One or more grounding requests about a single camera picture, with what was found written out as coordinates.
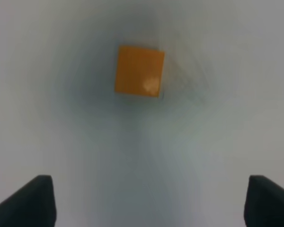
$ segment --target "white surface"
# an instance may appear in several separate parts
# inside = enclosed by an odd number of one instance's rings
[[[113,93],[120,43],[163,99]],[[0,0],[0,201],[38,174],[57,227],[243,227],[250,174],[284,187],[284,0]]]

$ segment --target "white floor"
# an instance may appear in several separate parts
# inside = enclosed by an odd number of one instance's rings
[[[117,47],[166,51],[159,99]],[[243,227],[284,186],[284,0],[0,0],[0,201],[53,176],[57,227]]]

